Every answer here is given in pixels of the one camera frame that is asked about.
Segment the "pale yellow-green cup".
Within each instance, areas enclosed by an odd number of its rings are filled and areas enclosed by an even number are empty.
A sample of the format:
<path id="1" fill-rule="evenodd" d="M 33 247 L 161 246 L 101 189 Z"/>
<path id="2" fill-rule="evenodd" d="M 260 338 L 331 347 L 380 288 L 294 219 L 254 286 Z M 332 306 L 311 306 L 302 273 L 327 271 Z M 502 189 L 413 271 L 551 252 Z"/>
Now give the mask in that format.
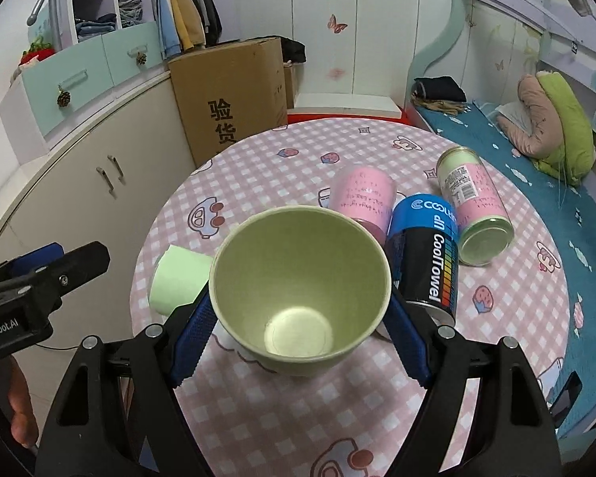
<path id="1" fill-rule="evenodd" d="M 287 206 L 253 215 L 221 243 L 209 292 L 218 322 L 264 368 L 312 377 L 348 357 L 391 297 L 386 255 L 343 214 Z"/>

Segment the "light green plastic cup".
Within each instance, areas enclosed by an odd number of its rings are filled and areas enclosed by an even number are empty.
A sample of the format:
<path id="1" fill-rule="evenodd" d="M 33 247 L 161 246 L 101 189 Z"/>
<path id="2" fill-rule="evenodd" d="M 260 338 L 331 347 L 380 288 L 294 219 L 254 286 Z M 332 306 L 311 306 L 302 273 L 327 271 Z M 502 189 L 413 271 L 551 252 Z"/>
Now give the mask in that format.
<path id="1" fill-rule="evenodd" d="M 195 301 L 209 281 L 212 257 L 169 246 L 158 260 L 148 292 L 151 309 L 169 316 L 181 305 Z"/>

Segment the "blue black CoolTowel can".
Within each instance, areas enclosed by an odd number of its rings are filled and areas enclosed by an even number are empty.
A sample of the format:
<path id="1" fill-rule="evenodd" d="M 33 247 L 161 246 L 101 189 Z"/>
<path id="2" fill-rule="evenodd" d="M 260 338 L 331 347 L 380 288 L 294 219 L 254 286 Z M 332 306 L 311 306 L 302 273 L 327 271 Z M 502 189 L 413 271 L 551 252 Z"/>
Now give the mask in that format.
<path id="1" fill-rule="evenodd" d="M 392 279 L 402 298 L 438 325 L 455 324 L 458 238 L 454 209 L 439 196 L 412 195 L 394 208 L 385 244 Z"/>

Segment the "pink green labelled can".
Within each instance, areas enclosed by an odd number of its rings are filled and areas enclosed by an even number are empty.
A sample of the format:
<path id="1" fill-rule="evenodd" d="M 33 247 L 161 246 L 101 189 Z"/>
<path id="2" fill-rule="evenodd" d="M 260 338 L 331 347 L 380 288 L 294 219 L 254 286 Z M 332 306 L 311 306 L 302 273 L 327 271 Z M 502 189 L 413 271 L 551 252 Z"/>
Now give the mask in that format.
<path id="1" fill-rule="evenodd" d="M 509 247 L 515 229 L 486 166 L 475 151 L 458 145 L 440 155 L 436 175 L 457 218 L 461 262 L 490 264 Z"/>

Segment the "pink cylindrical can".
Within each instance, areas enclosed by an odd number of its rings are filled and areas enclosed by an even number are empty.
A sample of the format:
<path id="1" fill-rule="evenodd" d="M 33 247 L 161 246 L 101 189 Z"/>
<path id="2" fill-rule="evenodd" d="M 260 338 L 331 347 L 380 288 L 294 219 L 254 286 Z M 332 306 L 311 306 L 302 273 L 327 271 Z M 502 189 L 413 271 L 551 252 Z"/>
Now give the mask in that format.
<path id="1" fill-rule="evenodd" d="M 341 168 L 330 185 L 328 208 L 363 225 L 384 244 L 396 199 L 396 184 L 383 170 L 364 165 Z"/>

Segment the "mint green drawer unit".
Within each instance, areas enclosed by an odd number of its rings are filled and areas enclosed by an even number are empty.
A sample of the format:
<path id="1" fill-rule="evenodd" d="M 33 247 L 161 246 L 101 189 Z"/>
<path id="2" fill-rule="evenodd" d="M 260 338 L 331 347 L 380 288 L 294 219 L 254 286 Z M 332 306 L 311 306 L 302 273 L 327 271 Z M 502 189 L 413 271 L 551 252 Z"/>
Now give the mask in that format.
<path id="1" fill-rule="evenodd" d="M 97 36 L 24 69 L 0 104 L 18 163 L 46 155 L 93 114 L 163 71 L 152 21 Z"/>

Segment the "teal patterned bed mattress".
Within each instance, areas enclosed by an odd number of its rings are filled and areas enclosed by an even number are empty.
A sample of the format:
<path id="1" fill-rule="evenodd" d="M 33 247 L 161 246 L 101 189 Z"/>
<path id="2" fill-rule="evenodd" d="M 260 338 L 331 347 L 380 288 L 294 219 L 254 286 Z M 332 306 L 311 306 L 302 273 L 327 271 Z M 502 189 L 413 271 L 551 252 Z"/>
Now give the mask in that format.
<path id="1" fill-rule="evenodd" d="M 569 334 L 562 367 L 545 384 L 548 401 L 576 372 L 582 389 L 559 427 L 561 437 L 581 434 L 596 422 L 596 202 L 584 187 L 538 171 L 475 105 L 457 115 L 416 108 L 409 115 L 453 142 L 470 147 L 515 184 L 543 220 L 562 256 Z"/>

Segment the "red plush toy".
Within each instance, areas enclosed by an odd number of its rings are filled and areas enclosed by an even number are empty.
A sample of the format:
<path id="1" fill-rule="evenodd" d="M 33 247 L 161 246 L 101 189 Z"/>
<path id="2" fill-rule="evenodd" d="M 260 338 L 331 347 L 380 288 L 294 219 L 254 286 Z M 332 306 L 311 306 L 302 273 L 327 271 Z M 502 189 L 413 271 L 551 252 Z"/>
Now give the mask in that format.
<path id="1" fill-rule="evenodd" d="M 37 59 L 38 62 L 41 62 L 54 53 L 56 53 L 56 50 L 52 44 L 46 41 L 43 36 L 38 36 L 30 44 L 30 47 L 22 53 L 20 65 L 27 64 L 33 59 Z"/>

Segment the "red storage box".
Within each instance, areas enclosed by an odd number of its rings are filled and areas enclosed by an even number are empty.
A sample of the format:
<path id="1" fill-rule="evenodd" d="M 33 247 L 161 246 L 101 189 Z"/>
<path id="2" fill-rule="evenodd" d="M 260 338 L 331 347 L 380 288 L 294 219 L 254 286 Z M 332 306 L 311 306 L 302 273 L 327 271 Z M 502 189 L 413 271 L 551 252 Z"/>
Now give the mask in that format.
<path id="1" fill-rule="evenodd" d="M 348 118 L 349 120 L 374 120 L 383 122 L 392 122 L 412 126 L 412 121 L 409 120 L 407 114 L 401 115 L 401 117 L 384 117 L 384 116 L 373 116 L 368 114 L 353 115 L 348 113 L 287 113 L 287 123 L 297 124 L 316 120 L 329 120 L 330 118 Z"/>

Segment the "large brown cardboard box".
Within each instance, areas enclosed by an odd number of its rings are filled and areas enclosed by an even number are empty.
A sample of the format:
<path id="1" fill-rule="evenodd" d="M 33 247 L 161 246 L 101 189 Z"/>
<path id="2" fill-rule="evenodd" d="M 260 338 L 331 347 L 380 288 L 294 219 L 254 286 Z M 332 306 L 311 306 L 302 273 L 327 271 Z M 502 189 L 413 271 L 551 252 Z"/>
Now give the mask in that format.
<path id="1" fill-rule="evenodd" d="M 280 39 L 194 50 L 170 60 L 169 70 L 198 166 L 234 143 L 287 124 Z"/>

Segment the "white board on red box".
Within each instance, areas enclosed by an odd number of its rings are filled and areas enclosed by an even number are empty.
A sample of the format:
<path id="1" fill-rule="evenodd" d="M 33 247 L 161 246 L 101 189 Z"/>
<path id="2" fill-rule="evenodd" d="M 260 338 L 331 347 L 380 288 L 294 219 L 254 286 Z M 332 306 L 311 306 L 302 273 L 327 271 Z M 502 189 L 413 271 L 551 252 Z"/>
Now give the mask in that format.
<path id="1" fill-rule="evenodd" d="M 343 114 L 352 116 L 373 116 L 401 118 L 401 108 L 390 97 L 356 95 L 300 93 L 291 114 Z"/>

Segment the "pink pillow on bed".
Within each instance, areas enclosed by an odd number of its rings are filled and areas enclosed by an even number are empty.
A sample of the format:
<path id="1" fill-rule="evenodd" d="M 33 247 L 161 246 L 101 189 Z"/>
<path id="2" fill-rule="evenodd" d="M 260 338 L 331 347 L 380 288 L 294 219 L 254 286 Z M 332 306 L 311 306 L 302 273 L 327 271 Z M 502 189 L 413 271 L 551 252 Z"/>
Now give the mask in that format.
<path id="1" fill-rule="evenodd" d="M 502 112 L 496 117 L 497 124 L 517 151 L 540 161 L 552 155 L 563 144 L 563 130 L 558 113 L 536 76 L 522 76 L 518 84 L 518 97 L 531 128 L 521 128 Z"/>

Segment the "folded dark clothes on bed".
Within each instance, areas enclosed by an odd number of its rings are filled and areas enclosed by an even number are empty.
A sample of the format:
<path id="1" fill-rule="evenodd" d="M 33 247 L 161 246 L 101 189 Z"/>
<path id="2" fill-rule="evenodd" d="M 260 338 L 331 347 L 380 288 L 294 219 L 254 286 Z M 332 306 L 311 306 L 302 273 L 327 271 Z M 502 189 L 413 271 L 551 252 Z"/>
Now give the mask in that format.
<path id="1" fill-rule="evenodd" d="M 466 94 L 451 76 L 416 78 L 411 88 L 411 101 L 416 107 L 457 115 L 465 111 Z"/>

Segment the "hanging clothes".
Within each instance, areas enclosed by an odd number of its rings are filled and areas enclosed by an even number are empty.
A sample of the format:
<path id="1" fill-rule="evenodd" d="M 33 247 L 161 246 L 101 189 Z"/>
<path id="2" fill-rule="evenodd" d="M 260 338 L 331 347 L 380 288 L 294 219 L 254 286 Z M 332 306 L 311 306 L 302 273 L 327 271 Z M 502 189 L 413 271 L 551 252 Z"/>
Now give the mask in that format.
<path id="1" fill-rule="evenodd" d="M 163 59 L 219 43 L 223 25 L 214 0 L 151 0 L 151 4 Z"/>

